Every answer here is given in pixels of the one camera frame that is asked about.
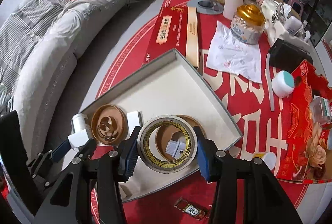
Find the white bottle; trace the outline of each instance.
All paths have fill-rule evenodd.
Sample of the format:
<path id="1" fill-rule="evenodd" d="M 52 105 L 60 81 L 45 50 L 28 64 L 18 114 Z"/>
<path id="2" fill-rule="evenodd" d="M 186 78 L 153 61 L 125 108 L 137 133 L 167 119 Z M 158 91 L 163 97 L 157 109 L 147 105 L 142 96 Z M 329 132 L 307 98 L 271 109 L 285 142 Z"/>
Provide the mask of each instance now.
<path id="1" fill-rule="evenodd" d="M 295 16 L 288 18 L 283 25 L 283 27 L 289 32 L 291 36 L 294 36 L 296 32 L 300 29 L 302 22 L 298 20 Z"/>

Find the striped blanket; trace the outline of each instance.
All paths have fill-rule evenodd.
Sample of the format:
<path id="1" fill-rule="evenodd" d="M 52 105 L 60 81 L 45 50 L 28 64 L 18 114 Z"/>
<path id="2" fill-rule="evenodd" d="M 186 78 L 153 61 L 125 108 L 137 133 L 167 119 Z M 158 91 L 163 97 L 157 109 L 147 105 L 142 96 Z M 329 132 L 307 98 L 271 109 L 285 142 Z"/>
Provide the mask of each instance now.
<path id="1" fill-rule="evenodd" d="M 27 58 L 70 0 L 23 0 L 0 28 L 0 83 L 13 93 Z"/>

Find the plastic jar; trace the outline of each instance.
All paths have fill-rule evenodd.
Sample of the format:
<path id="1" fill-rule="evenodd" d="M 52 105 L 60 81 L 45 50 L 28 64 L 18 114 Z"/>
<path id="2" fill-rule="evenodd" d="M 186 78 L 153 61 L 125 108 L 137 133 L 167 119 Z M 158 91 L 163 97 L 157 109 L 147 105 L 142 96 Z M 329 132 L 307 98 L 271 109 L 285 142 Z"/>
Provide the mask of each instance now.
<path id="1" fill-rule="evenodd" d="M 241 5 L 234 13 L 230 29 L 240 41 L 256 45 L 265 29 L 265 17 L 255 4 Z"/>
<path id="2" fill-rule="evenodd" d="M 313 123 L 318 122 L 320 125 L 324 125 L 332 122 L 332 111 L 328 99 L 318 97 L 309 104 L 309 108 L 312 113 Z"/>

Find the sofa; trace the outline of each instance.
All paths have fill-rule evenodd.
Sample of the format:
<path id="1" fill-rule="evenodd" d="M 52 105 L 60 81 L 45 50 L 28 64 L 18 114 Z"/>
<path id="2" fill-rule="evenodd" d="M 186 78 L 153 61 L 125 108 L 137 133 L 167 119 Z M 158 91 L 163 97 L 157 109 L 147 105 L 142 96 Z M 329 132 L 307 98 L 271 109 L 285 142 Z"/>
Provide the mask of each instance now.
<path id="1" fill-rule="evenodd" d="M 23 0 L 0 28 L 0 82 L 13 94 L 30 160 L 43 151 L 55 107 L 77 61 L 129 2 Z"/>

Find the white napkin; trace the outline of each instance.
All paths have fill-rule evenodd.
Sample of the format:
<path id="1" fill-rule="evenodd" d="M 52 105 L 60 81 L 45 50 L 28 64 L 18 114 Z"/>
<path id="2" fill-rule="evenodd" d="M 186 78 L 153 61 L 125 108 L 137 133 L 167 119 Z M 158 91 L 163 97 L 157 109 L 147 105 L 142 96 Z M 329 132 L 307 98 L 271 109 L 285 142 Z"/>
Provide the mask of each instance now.
<path id="1" fill-rule="evenodd" d="M 262 83 L 259 45 L 248 45 L 233 36 L 231 30 L 218 21 L 211 41 L 206 66 Z"/>

